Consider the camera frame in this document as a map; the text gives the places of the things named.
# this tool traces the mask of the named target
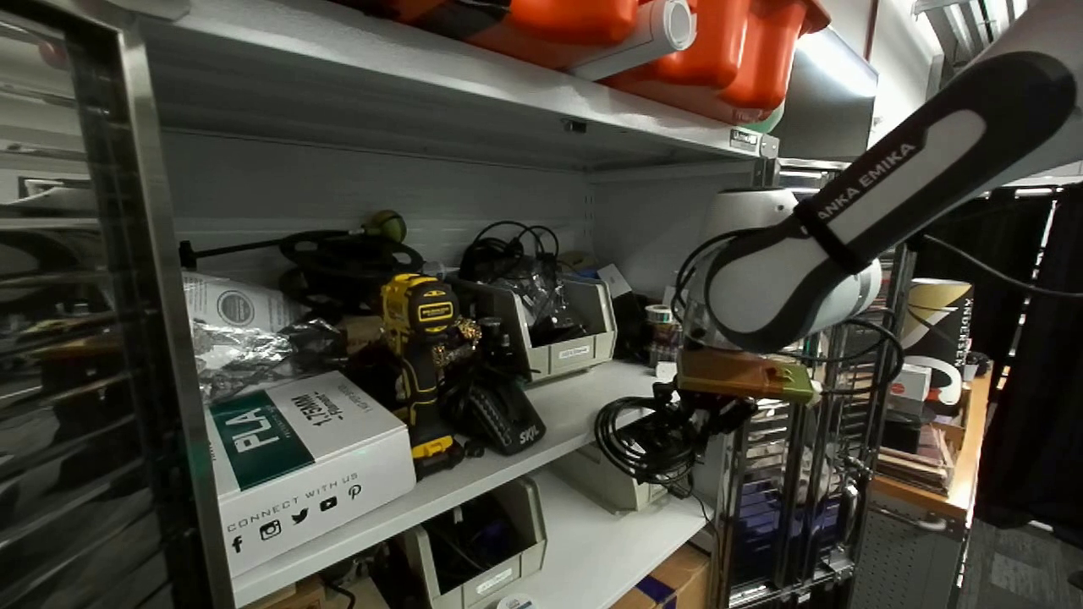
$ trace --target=white box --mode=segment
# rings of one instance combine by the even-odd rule
[[[206,418],[233,576],[416,483],[405,425],[339,372],[216,403]]]
[[[618,350],[618,316],[609,295],[597,280],[567,280],[567,302],[571,319],[585,328],[578,337],[536,345],[527,328],[527,304],[506,283],[460,283],[471,295],[481,295],[484,316],[496,316],[510,330],[514,350],[527,383],[548,383],[571,376],[604,363],[612,363]]]

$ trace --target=wall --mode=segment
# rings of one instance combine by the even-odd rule
[[[833,32],[864,53],[874,0],[824,0],[824,8],[833,14]],[[935,91],[941,76],[944,53],[924,38],[912,8],[914,0],[882,0],[877,10],[870,63],[882,71],[882,94],[870,143],[904,121]]]
[[[457,263],[465,245],[506,218],[548,223],[567,250],[589,250],[594,185],[581,173],[181,127],[167,127],[163,138],[175,232],[198,247],[348,231],[377,210],[399,210],[405,245],[428,261]],[[276,250],[201,263],[260,280],[277,267]]]
[[[681,261],[708,240],[719,191],[750,185],[752,173],[681,176],[681,179],[612,179],[598,183],[597,250],[621,263],[627,280],[659,297],[675,283]]]
[[[882,71],[882,94],[870,143],[884,138],[941,78],[941,46],[924,38],[914,0],[882,0],[870,63]]]

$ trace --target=shelf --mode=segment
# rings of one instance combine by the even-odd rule
[[[396,539],[405,529],[416,529],[471,498],[481,498],[514,476],[548,468],[553,460],[594,443],[594,415],[606,403],[612,403],[618,395],[650,395],[650,386],[653,376],[646,370],[612,363],[571,379],[527,388],[539,415],[548,425],[543,443],[514,458],[484,452],[465,460],[455,470],[420,482],[399,502],[244,572],[241,579],[233,579],[236,606],[257,601],[299,579],[310,579],[386,539]]]
[[[794,601],[810,594],[812,588],[825,586],[844,586],[852,579],[852,560],[840,557],[835,565],[820,565],[812,579],[787,586],[787,588],[770,588],[761,579],[752,582],[736,582],[730,586],[730,609],[756,609],[756,606],[773,606],[773,601]]]
[[[510,588],[536,606],[612,606],[663,557],[704,529],[697,502],[667,502],[657,511],[612,514],[554,473],[536,473],[545,514],[545,567]]]
[[[195,0],[183,19],[149,19],[149,52],[167,127],[451,157],[489,147],[578,170],[778,157],[773,134],[339,3]]]
[[[973,379],[967,405],[966,405],[966,434],[956,452],[947,489],[914,487],[914,483],[877,473],[870,482],[874,498],[895,498],[929,514],[947,519],[959,529],[973,529],[974,502],[979,502],[979,468],[982,468],[982,447],[985,447],[985,425],[989,425],[989,388],[993,388],[993,376]]]

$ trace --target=power tool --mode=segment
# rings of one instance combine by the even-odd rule
[[[416,473],[455,468],[465,449],[438,400],[457,334],[457,297],[438,276],[396,274],[382,283],[382,325],[396,356],[396,415],[409,425]]]

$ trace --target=floor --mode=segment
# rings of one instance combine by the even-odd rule
[[[979,522],[959,609],[1083,609],[1073,572],[1083,572],[1083,547],[1038,529]]]

